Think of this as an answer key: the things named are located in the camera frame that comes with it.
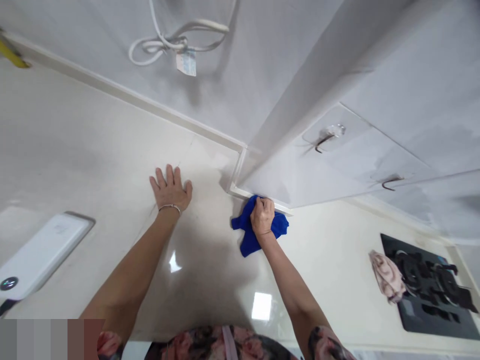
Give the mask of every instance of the white device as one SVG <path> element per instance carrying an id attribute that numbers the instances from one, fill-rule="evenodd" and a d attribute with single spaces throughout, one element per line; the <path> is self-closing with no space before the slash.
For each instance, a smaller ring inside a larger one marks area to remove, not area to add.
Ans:
<path id="1" fill-rule="evenodd" d="M 0 298 L 19 301 L 40 289 L 94 224 L 71 211 L 52 217 L 0 268 Z"/>

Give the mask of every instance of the black stove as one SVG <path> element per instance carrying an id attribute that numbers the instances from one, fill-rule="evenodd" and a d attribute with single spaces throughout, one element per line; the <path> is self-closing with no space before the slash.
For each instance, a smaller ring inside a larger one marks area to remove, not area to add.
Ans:
<path id="1" fill-rule="evenodd" d="M 402 273 L 406 292 L 398 303 L 409 332 L 480 340 L 470 311 L 478 313 L 467 288 L 457 284 L 458 269 L 445 258 L 385 234 L 385 255 Z"/>

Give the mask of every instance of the bracelet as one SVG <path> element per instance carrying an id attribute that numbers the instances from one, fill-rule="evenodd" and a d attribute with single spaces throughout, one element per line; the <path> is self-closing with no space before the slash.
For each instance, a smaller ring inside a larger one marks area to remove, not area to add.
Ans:
<path id="1" fill-rule="evenodd" d="M 160 210 L 162 210 L 163 208 L 175 208 L 175 209 L 178 210 L 178 214 L 179 214 L 179 215 L 182 215 L 182 212 L 180 211 L 180 208 L 179 208 L 177 205 L 174 205 L 174 204 L 162 205 L 162 206 L 160 206 L 160 208 L 158 209 L 158 212 L 160 212 Z"/>

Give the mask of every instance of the white cable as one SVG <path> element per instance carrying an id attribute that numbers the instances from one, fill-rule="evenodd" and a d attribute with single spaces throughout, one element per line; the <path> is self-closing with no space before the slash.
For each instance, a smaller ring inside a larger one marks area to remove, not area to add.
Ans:
<path id="1" fill-rule="evenodd" d="M 230 31 L 229 27 L 222 25 L 218 22 L 204 19 L 197 19 L 187 22 L 181 26 L 170 36 L 165 36 L 161 33 L 159 25 L 157 23 L 157 17 L 155 16 L 154 0 L 148 0 L 150 3 L 151 19 L 153 20 L 153 26 L 155 27 L 156 37 L 143 37 L 135 40 L 128 50 L 128 57 L 132 63 L 138 66 L 147 66 L 157 61 L 167 50 L 173 50 L 176 52 L 193 50 L 195 52 L 208 52 L 217 48 L 225 39 L 225 35 Z M 233 0 L 233 7 L 228 19 L 228 24 L 232 22 L 235 7 L 238 0 Z M 189 31 L 210 31 L 214 33 L 223 34 L 220 40 L 217 40 L 210 45 L 197 47 L 190 46 L 188 39 L 183 33 Z M 152 57 L 145 61 L 138 61 L 134 59 L 134 51 L 137 46 L 141 46 L 143 51 L 147 54 L 153 54 Z"/>

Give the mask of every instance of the white countertop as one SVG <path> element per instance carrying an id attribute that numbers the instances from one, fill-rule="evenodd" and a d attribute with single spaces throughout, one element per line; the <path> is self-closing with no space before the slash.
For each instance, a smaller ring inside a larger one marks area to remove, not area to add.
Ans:
<path id="1" fill-rule="evenodd" d="M 171 163 L 192 180 L 193 199 L 160 260 L 132 339 L 166 340 L 196 325 L 236 324 L 297 346 L 265 255 L 243 258 L 243 231 L 230 228 L 242 207 L 224 191 L 235 151 L 41 66 L 9 68 L 0 79 L 0 266 L 54 214 L 72 210 L 97 221 L 7 318 L 78 317 L 155 215 L 148 176 Z M 375 280 L 368 253 L 383 251 L 380 233 L 450 260 L 441 243 L 348 201 L 294 213 L 279 243 L 347 347 L 480 353 L 480 341 L 406 332 Z M 251 318 L 256 293 L 271 295 L 268 320 Z"/>

